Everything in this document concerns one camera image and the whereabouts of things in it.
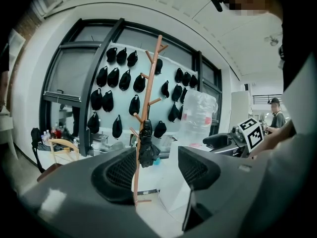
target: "black window frame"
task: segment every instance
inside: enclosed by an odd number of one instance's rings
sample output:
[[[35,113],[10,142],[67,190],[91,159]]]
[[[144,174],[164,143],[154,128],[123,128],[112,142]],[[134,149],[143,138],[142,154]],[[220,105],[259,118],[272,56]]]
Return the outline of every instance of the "black window frame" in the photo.
[[[94,26],[94,25],[104,25],[104,26],[112,26],[112,29],[107,34],[105,39],[100,41],[75,41],[76,37],[80,34],[80,32],[86,26]],[[209,87],[213,88],[220,94],[218,108],[219,108],[219,118],[218,120],[213,119],[211,125],[211,133],[218,133],[219,123],[221,118],[221,106],[222,106],[222,78],[221,78],[221,70],[216,68],[212,62],[206,59],[201,51],[196,51],[188,44],[174,38],[173,36],[166,34],[158,29],[145,26],[139,23],[125,21],[124,18],[119,20],[115,19],[90,19],[90,20],[82,20],[79,19],[73,27],[68,31],[66,36],[61,41],[59,47],[55,51],[51,62],[49,64],[48,70],[45,75],[45,79],[42,86],[42,94],[40,99],[40,130],[45,131],[47,129],[51,130],[51,103],[56,102],[59,104],[66,104],[73,107],[80,108],[80,115],[79,115],[79,138],[80,138],[80,153],[83,156],[87,155],[87,152],[90,148],[90,135],[89,131],[87,130],[87,120],[88,120],[88,108],[89,108],[89,99],[92,90],[92,86],[95,80],[95,76],[97,74],[99,65],[102,61],[102,58],[106,52],[107,47],[109,46],[110,42],[116,42],[121,35],[124,29],[132,29],[135,31],[139,31],[145,34],[149,34],[151,36],[157,37],[158,35],[163,36],[163,43],[171,43],[178,48],[182,49],[183,51],[189,53],[192,56],[192,67],[193,71],[198,73],[198,91],[202,92],[203,84],[207,84]],[[57,63],[57,59],[59,57],[60,52],[63,49],[70,49],[70,48],[92,48],[96,49],[93,61],[90,65],[88,70],[88,74],[85,80],[84,88],[82,90],[81,97],[75,98],[74,96],[67,96],[58,93],[49,92],[50,82],[52,80],[53,70],[55,68],[55,64]],[[208,67],[214,71],[214,82],[208,82],[207,79],[204,78],[203,74],[203,62],[208,65]]]

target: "black railing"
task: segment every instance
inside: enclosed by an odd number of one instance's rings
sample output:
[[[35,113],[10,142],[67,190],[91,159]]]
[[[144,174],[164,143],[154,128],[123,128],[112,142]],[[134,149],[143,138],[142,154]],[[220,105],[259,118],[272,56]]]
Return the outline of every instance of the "black railing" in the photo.
[[[280,104],[283,104],[281,99],[281,94],[271,94],[271,95],[253,95],[253,104],[270,104],[273,98],[278,98]]]

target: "wooden coat rack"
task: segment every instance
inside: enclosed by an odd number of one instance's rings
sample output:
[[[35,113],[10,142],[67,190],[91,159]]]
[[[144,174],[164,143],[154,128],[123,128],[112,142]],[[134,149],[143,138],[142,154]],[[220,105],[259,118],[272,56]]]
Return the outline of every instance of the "wooden coat rack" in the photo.
[[[161,98],[157,98],[153,101],[150,101],[150,97],[151,97],[154,73],[155,73],[155,68],[157,65],[159,53],[161,51],[163,51],[164,49],[166,49],[167,47],[168,47],[168,45],[162,45],[162,35],[159,35],[157,45],[156,45],[155,51],[154,51],[154,56],[151,57],[149,51],[147,51],[147,50],[145,51],[145,53],[148,55],[148,58],[151,62],[151,69],[150,69],[150,74],[148,76],[144,75],[143,73],[141,74],[142,76],[144,76],[148,80],[148,84],[147,84],[147,88],[146,88],[146,92],[145,92],[144,104],[143,104],[143,108],[142,108],[142,115],[141,115],[141,117],[139,117],[139,115],[137,113],[133,114],[134,117],[136,119],[138,119],[138,121],[140,122],[139,131],[141,131],[143,129],[143,121],[145,121],[148,118],[147,117],[148,116],[148,107],[156,102],[161,101]],[[134,202],[135,202],[135,205],[137,205],[138,204],[138,182],[139,182],[139,171],[140,171],[139,151],[140,151],[141,140],[140,140],[138,133],[133,128],[130,128],[130,130],[138,138],[137,156],[136,156],[137,169],[136,169],[135,175],[134,175],[134,190],[133,190]],[[139,202],[149,202],[149,201],[150,200],[142,200]]]

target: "floor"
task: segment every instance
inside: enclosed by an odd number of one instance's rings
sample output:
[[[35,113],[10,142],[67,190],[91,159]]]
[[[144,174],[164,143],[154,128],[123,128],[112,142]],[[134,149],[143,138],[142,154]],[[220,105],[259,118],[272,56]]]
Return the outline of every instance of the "floor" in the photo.
[[[23,194],[37,184],[36,179],[41,173],[18,149],[16,152],[18,160],[14,158],[8,147],[5,148],[2,152],[1,165],[17,193]],[[138,196],[139,201],[151,200],[151,202],[139,203],[137,213],[162,238],[182,235],[182,217],[174,218],[168,214],[160,203],[158,195],[152,193]]]

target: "hat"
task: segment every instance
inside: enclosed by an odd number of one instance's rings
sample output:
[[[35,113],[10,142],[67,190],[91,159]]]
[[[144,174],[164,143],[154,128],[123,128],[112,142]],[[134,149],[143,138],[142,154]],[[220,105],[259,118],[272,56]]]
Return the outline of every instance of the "hat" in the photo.
[[[178,118],[178,115],[179,115],[179,111],[178,111],[178,109],[175,105],[175,102],[174,102],[173,107],[168,114],[168,120],[171,122],[174,122],[175,119]]]
[[[183,88],[180,85],[176,85],[172,94],[172,100],[178,101],[179,97],[183,92]]]
[[[186,93],[187,93],[187,89],[184,87],[182,96],[180,97],[180,102],[181,102],[181,103],[184,103],[184,99],[185,99]]]
[[[107,62],[113,62],[115,60],[115,55],[117,54],[117,48],[111,48],[107,50]]]
[[[133,115],[134,113],[139,113],[140,112],[140,99],[139,96],[136,94],[132,98],[130,102],[130,107],[129,107],[129,114]]]
[[[99,132],[99,117],[96,112],[94,112],[93,115],[89,118],[87,127],[92,134],[97,134]]]
[[[119,138],[122,134],[122,123],[121,123],[121,117],[118,115],[116,120],[113,122],[112,125],[112,135],[114,138]]]
[[[183,106],[184,106],[184,105],[182,105],[182,106],[180,107],[180,109],[179,109],[178,119],[180,119],[180,120],[182,120]]]
[[[176,71],[176,75],[175,75],[175,81],[177,83],[180,83],[182,81],[183,77],[184,77],[184,73],[182,72],[182,70],[180,68],[178,68]]]
[[[167,98],[169,97],[169,92],[168,92],[168,80],[163,84],[161,87],[161,92],[163,95],[165,95]]]
[[[103,87],[107,83],[107,77],[108,77],[108,67],[105,66],[100,69],[98,76],[97,76],[97,85],[100,87]]]
[[[143,92],[144,88],[145,88],[145,77],[140,74],[139,76],[137,76],[137,78],[134,81],[133,89],[134,91],[141,93]]]
[[[135,65],[135,63],[138,60],[138,55],[137,55],[137,51],[132,52],[129,56],[128,56],[128,67],[132,67]]]
[[[271,100],[270,104],[272,104],[272,103],[279,103],[278,98],[273,98],[273,99]]]
[[[119,68],[114,68],[108,75],[108,86],[116,87],[119,82]]]
[[[101,89],[98,88],[90,96],[91,108],[93,110],[99,110],[102,106],[103,95],[101,94]]]
[[[192,79],[192,76],[188,73],[185,72],[182,83],[184,86],[188,86],[189,81]]]
[[[190,82],[189,82],[189,86],[191,88],[194,88],[197,84],[198,84],[197,78],[195,77],[195,75],[192,75],[192,78],[190,79]]]
[[[162,66],[163,66],[163,61],[161,59],[158,59],[157,60],[157,65],[155,67],[155,74],[156,75],[161,74],[160,70],[162,69]]]
[[[110,112],[113,109],[113,96],[112,96],[112,92],[107,91],[106,94],[103,96],[103,109],[106,112]]]
[[[163,134],[166,132],[166,125],[164,122],[159,121],[154,130],[154,137],[161,138]]]
[[[127,59],[127,48],[124,48],[117,54],[117,63],[124,64]]]
[[[127,70],[121,77],[119,88],[123,91],[127,90],[130,86],[131,81],[131,75],[130,75],[130,69]]]

